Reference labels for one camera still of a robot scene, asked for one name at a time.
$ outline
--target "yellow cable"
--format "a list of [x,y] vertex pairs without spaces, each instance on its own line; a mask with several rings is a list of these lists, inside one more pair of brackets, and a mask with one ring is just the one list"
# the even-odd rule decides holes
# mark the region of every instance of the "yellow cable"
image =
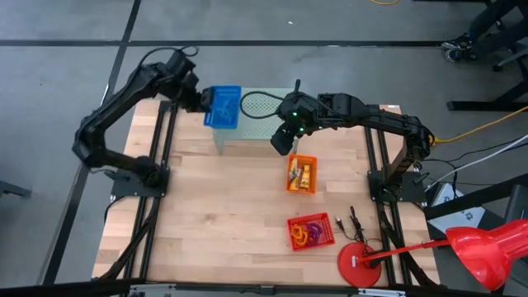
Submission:
[[398,3],[400,0],[396,0],[394,2],[379,2],[379,1],[376,1],[376,0],[369,0],[371,1],[372,3],[376,3],[378,5],[394,5],[396,3]]
[[491,123],[487,123],[486,125],[481,125],[481,126],[478,127],[478,128],[475,128],[475,129],[473,129],[473,130],[471,130],[471,131],[469,131],[469,132],[466,132],[466,133],[464,133],[464,134],[461,134],[461,135],[458,135],[458,136],[456,136],[456,137],[453,137],[452,139],[439,139],[439,138],[435,138],[435,144],[446,144],[446,143],[453,142],[453,141],[455,141],[455,140],[461,139],[461,138],[463,138],[463,137],[465,137],[465,136],[468,136],[469,134],[475,133],[475,132],[480,131],[480,130],[482,130],[482,129],[484,129],[484,128],[488,128],[488,127],[490,127],[490,126],[493,126],[493,125],[495,125],[495,124],[498,124],[498,123],[502,122],[503,120],[505,120],[505,119],[507,119],[507,118],[509,118],[509,117],[512,117],[512,116],[514,116],[514,115],[516,115],[516,114],[518,114],[518,113],[521,113],[521,112],[523,112],[523,111],[525,111],[525,110],[527,110],[527,109],[528,109],[528,106],[522,107],[522,108],[521,108],[520,110],[518,110],[518,111],[514,111],[514,112],[512,112],[511,114],[506,115],[506,116],[504,116],[504,117],[502,117],[502,118],[500,118],[500,119],[498,119],[498,120],[495,120],[495,121],[493,121],[493,122],[491,122]]

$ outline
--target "red lamp shade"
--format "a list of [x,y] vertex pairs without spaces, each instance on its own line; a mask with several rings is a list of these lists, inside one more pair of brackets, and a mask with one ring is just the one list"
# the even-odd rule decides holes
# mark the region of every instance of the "red lamp shade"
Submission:
[[528,219],[519,219],[484,231],[455,227],[445,231],[460,261],[488,290],[506,282],[512,263],[528,256]]

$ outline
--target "white cable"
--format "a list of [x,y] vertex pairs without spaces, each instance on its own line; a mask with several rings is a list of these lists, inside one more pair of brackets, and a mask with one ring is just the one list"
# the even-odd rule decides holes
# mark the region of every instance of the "white cable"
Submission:
[[511,147],[513,147],[513,146],[515,146],[515,145],[517,145],[517,144],[519,144],[519,143],[521,143],[523,140],[525,140],[525,139],[527,139],[527,138],[528,138],[528,134],[524,135],[522,138],[518,139],[516,142],[514,142],[514,143],[512,143],[512,144],[509,144],[509,145],[506,146],[505,148],[501,148],[501,149],[499,149],[497,152],[490,154],[490,155],[487,156],[487,157],[484,157],[484,158],[481,158],[481,159],[479,159],[479,160],[477,160],[477,161],[473,161],[473,162],[471,162],[471,163],[465,164],[465,165],[462,166],[462,167],[456,168],[455,170],[446,173],[443,177],[440,177],[440,178],[437,179],[435,182],[433,182],[431,185],[427,186],[427,189],[426,189],[425,191],[429,191],[429,190],[430,190],[435,184],[437,184],[438,182],[441,182],[444,178],[450,176],[451,174],[453,174],[453,173],[455,173],[455,172],[458,172],[458,171],[460,171],[460,170],[462,170],[462,169],[464,169],[464,168],[467,168],[467,167],[473,166],[473,165],[475,165],[476,163],[481,163],[482,161],[486,161],[486,160],[488,160],[489,158],[493,158],[493,157],[497,156],[498,154],[504,152],[505,150],[507,150],[507,149],[509,149],[509,148],[511,148]]

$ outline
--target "red lamp base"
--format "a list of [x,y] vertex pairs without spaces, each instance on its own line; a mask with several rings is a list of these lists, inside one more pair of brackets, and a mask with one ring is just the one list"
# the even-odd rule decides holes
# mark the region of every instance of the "red lamp base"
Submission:
[[381,265],[376,268],[368,267],[368,263],[358,263],[356,266],[352,264],[352,258],[356,257],[356,260],[363,257],[363,252],[373,252],[374,249],[363,243],[350,243],[347,244],[337,256],[337,268],[339,273],[345,279],[345,281],[358,288],[369,288],[374,285],[381,276]]

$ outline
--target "blue container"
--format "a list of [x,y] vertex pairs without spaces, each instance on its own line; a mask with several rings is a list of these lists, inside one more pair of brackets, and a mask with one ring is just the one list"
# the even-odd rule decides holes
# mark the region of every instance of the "blue container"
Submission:
[[215,129],[237,129],[238,106],[242,95],[240,86],[211,87],[213,106],[205,114],[204,125]]

